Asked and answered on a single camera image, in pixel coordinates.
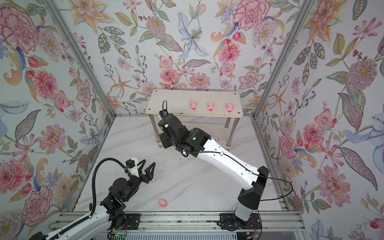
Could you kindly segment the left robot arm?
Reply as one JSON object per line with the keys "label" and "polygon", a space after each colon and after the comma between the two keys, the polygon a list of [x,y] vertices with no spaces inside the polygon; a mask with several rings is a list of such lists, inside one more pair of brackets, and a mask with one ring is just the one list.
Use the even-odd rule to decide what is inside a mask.
{"label": "left robot arm", "polygon": [[[109,187],[109,193],[100,203],[97,202],[96,178],[99,168],[104,163],[116,163],[121,167],[127,178],[116,179]],[[129,223],[125,214],[127,203],[139,190],[142,183],[148,184],[154,178],[155,163],[146,169],[146,160],[129,159],[125,164],[114,158],[101,160],[92,175],[92,202],[90,212],[72,223],[47,234],[38,232],[30,237],[31,240],[90,240],[94,236],[109,230],[122,228]]]}

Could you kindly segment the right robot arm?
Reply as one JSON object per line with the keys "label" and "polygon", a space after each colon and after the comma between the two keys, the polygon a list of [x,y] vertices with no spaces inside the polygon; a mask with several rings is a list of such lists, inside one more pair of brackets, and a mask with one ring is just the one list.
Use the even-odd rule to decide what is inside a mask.
{"label": "right robot arm", "polygon": [[256,168],[240,160],[203,130],[188,130],[175,115],[166,110],[161,110],[159,116],[158,126],[163,131],[160,138],[164,148],[173,146],[184,157],[193,156],[204,160],[242,187],[235,219],[243,225],[247,223],[253,211],[259,209],[270,171],[264,166]]}

